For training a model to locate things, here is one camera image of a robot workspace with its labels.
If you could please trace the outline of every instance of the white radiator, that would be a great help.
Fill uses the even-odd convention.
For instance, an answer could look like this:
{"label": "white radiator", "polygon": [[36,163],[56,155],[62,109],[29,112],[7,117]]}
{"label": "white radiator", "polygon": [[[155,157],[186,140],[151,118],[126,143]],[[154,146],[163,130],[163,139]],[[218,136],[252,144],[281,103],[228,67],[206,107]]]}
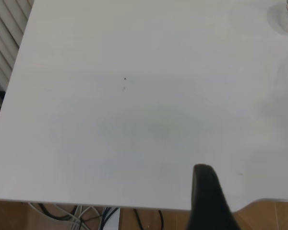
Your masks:
{"label": "white radiator", "polygon": [[0,91],[6,91],[34,0],[0,0]]}

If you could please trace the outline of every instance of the white table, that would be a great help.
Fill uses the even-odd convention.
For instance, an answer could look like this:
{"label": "white table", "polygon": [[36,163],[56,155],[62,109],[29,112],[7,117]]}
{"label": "white table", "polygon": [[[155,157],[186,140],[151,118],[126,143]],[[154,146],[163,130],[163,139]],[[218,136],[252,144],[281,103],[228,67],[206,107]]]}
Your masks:
{"label": "white table", "polygon": [[283,0],[36,0],[0,113],[0,199],[288,200]]}

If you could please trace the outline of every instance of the black cable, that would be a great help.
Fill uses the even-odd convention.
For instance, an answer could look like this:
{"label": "black cable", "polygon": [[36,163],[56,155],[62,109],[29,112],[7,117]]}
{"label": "black cable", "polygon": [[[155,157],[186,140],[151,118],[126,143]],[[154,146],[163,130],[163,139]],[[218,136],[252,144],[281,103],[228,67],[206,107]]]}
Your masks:
{"label": "black cable", "polygon": [[89,219],[82,219],[82,222],[88,222],[88,221],[91,221],[91,220],[96,219],[96,218],[99,218],[99,217],[102,217],[102,215],[97,216],[97,217],[91,217],[91,218],[89,218]]}
{"label": "black cable", "polygon": [[[65,215],[65,216],[61,216],[61,217],[54,216],[46,209],[46,207],[43,204],[39,203],[38,205],[41,208],[41,210],[43,211],[43,213],[50,218],[53,218],[56,220],[70,220],[72,218],[70,215]],[[71,211],[72,215],[74,215],[76,213],[76,209],[77,209],[77,205],[75,205],[73,207],[73,210]]]}
{"label": "black cable", "polygon": [[143,226],[142,226],[142,223],[141,223],[141,219],[140,219],[139,214],[138,214],[138,211],[137,211],[135,208],[133,209],[133,211],[134,211],[134,213],[135,213],[136,220],[138,221],[140,230],[144,230],[144,228],[143,228]]}
{"label": "black cable", "polygon": [[[137,211],[135,208],[133,209],[133,211],[134,211],[134,213],[135,213],[136,220],[138,221],[140,230],[144,230],[143,225],[142,225],[142,223],[141,223],[141,219],[140,219],[139,214],[138,214],[138,211]],[[160,219],[161,219],[161,230],[163,230],[163,229],[164,229],[163,215],[162,215],[161,210],[158,210],[158,212],[159,212]]]}
{"label": "black cable", "polygon": [[163,228],[164,228],[164,220],[163,220],[163,215],[162,215],[162,212],[161,212],[161,210],[158,210],[158,212],[159,212],[159,215],[160,215],[160,219],[161,219],[161,230],[163,230]]}
{"label": "black cable", "polygon": [[108,212],[111,210],[111,207],[107,207],[106,210],[104,211],[104,214],[103,214],[103,218],[101,220],[101,224],[100,224],[100,230],[103,230],[106,222],[109,220],[109,218],[118,210],[119,208],[116,207],[108,216]]}
{"label": "black cable", "polygon": [[109,219],[118,209],[119,209],[119,208],[116,207],[116,208],[107,216],[107,218],[105,219],[104,225],[106,224],[106,222],[108,221],[108,219]]}
{"label": "black cable", "polygon": [[101,218],[101,222],[100,222],[100,230],[103,229],[105,218],[106,218],[108,212],[110,211],[110,209],[111,209],[110,207],[106,207],[104,213],[102,214],[102,218]]}

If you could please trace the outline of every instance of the desk surface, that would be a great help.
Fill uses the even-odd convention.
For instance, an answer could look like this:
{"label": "desk surface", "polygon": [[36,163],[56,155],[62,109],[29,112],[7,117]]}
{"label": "desk surface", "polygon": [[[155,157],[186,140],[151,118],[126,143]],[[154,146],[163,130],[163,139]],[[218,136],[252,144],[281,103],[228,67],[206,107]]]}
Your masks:
{"label": "desk surface", "polygon": [[288,200],[283,0],[36,0],[0,113],[0,199]]}

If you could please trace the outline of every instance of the wooden floor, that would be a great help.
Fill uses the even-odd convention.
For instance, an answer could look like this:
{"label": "wooden floor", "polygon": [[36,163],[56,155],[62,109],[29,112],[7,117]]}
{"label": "wooden floor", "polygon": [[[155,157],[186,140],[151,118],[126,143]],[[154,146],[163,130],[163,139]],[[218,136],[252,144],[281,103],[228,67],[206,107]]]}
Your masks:
{"label": "wooden floor", "polygon": [[[62,215],[48,205],[57,215]],[[145,230],[159,230],[161,223],[156,210],[139,209],[139,216]],[[188,212],[163,210],[164,230],[184,230],[189,219]],[[94,212],[85,218],[93,217]],[[288,230],[288,203],[255,202],[234,214],[242,230]],[[99,219],[88,223],[91,230],[97,230]],[[54,221],[37,213],[26,203],[0,201],[0,230],[68,230],[69,223]],[[123,208],[120,213],[120,230],[139,230],[132,209]]]}

